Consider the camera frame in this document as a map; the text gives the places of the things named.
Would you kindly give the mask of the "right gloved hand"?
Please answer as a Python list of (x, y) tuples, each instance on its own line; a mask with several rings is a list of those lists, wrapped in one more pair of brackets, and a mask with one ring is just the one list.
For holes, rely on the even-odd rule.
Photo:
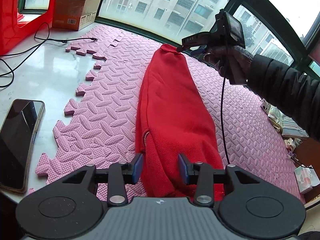
[(253, 55), (240, 46), (213, 47), (204, 55), (204, 61), (212, 64), (231, 85), (246, 85)]

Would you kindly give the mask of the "right black sleeve forearm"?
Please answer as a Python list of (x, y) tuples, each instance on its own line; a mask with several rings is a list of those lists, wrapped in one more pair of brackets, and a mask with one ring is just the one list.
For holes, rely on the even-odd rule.
[(319, 141), (319, 80), (274, 59), (255, 55), (247, 84)]

